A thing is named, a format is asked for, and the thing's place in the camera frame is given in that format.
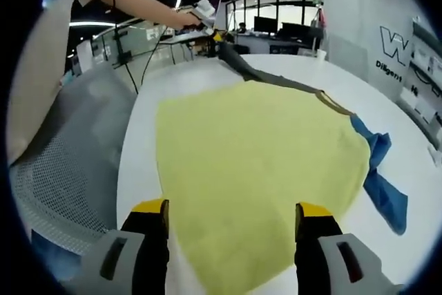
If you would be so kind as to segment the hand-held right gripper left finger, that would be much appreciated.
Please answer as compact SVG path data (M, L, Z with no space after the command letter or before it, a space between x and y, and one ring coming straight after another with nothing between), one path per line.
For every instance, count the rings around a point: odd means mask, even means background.
M169 263L169 201L135 205L121 229L102 236L81 260L82 294L164 294Z

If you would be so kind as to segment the person's left hand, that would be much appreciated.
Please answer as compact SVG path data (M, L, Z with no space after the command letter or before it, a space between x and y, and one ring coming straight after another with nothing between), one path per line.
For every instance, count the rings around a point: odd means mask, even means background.
M201 21L191 13L175 12L167 26L176 30L182 30L190 26L199 26Z

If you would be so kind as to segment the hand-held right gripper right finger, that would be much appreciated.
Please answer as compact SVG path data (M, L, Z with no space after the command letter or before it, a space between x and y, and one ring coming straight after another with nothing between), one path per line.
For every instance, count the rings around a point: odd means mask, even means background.
M354 234L344 234L324 207L299 202L294 264L299 294L400 294L380 258Z

